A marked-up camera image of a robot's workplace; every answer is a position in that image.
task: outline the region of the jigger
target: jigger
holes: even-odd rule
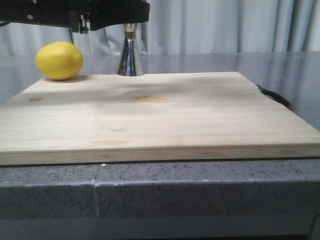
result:
[[[138,44],[136,41],[136,31],[138,23],[125,23],[124,43],[120,57],[120,63],[116,73],[121,76],[141,76],[144,74],[142,69]]]

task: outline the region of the wood grain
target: wood grain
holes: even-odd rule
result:
[[[0,165],[320,157],[320,132],[238,72],[41,79],[0,106]]]

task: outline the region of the gray granite countertop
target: gray granite countertop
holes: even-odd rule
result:
[[[86,56],[80,74],[114,74]],[[320,130],[320,52],[142,56],[145,73],[240,72]],[[42,76],[33,56],[0,59],[0,103]],[[320,156],[0,167],[0,219],[165,218],[320,213]]]

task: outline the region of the yellow lemon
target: yellow lemon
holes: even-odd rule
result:
[[[80,71],[83,64],[82,52],[66,41],[50,43],[35,56],[35,65],[39,71],[53,80],[71,78]]]

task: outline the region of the countertop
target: countertop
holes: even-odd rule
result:
[[[320,130],[320,52],[145,55],[141,60],[148,74],[239,72],[288,99],[294,113]],[[118,63],[119,56],[85,56],[79,74],[115,74]],[[1,57],[0,103],[41,77],[34,56]],[[320,213],[320,156],[2,166],[0,200],[0,232],[7,234],[46,219],[55,226],[62,220],[77,225],[79,235],[81,229],[95,232],[92,239],[99,234],[110,239],[300,235],[311,231]],[[117,231],[102,230],[111,223]]]

